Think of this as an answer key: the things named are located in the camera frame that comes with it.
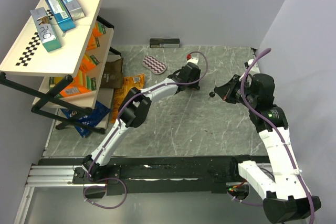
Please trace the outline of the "black-headed key bunch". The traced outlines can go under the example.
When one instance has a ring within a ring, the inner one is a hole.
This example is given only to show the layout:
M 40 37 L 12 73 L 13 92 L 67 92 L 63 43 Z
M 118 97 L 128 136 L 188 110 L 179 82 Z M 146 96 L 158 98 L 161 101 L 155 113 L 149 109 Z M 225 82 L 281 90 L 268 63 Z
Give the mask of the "black-headed key bunch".
M 210 98 L 214 98 L 214 97 L 216 96 L 215 88 L 216 88 L 216 81 L 214 80 L 214 88 L 213 88 L 213 90 L 209 93 L 209 97 L 210 97 Z

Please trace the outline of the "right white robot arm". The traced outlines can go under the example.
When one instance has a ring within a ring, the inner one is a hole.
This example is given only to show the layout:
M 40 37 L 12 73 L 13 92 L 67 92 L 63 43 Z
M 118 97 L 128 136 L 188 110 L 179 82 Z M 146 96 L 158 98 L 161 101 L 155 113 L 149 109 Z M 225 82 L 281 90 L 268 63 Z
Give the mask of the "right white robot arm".
M 318 196 L 311 195 L 298 167 L 290 141 L 285 113 L 274 104 L 274 79 L 262 73 L 252 76 L 251 82 L 234 75 L 226 84 L 215 87 L 218 95 L 231 104 L 248 107 L 249 117 L 268 154 L 274 178 L 247 156 L 237 156 L 229 168 L 235 181 L 247 180 L 262 199 L 263 209 L 271 223 L 310 218 L 321 208 Z

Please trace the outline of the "orange black padlock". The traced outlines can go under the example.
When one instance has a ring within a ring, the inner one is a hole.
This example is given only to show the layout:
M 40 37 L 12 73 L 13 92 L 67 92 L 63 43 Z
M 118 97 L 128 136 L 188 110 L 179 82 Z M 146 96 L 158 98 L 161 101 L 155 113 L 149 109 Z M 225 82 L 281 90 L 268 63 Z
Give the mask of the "orange black padlock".
M 189 87 L 190 88 L 192 88 L 192 89 L 195 89 L 195 90 L 200 90 L 200 86 L 198 85 L 198 83 L 194 83 L 194 84 L 192 84 L 192 85 L 189 85 Z

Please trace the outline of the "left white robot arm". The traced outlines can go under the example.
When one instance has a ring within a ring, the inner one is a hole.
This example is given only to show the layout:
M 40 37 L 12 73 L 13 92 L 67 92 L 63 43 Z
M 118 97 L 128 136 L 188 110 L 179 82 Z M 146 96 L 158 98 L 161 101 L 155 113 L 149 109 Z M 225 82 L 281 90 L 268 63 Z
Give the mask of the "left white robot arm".
M 198 89 L 202 79 L 198 60 L 191 58 L 186 65 L 160 83 L 145 89 L 131 88 L 119 107 L 117 119 L 100 145 L 82 161 L 85 177 L 92 183 L 103 179 L 104 170 L 121 141 L 133 129 L 141 126 L 152 103 L 184 91 L 187 87 Z

